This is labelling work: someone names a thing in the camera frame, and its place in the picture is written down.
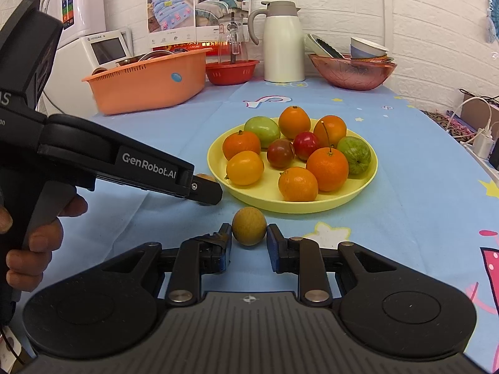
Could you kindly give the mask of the person's left hand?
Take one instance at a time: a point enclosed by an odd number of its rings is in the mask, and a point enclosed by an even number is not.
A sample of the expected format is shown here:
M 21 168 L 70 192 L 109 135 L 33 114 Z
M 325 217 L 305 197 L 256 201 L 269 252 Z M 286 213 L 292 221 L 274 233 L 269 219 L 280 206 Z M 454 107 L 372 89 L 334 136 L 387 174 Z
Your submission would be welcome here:
M 86 213 L 87 209 L 87 201 L 76 194 L 59 216 L 78 217 Z M 10 214 L 1 205 L 1 235 L 8 232 L 12 225 Z M 42 281 L 52 252 L 60 248 L 62 242 L 63 226 L 58 218 L 32 231 L 26 249 L 13 249 L 6 256 L 7 283 L 16 290 L 32 292 Z

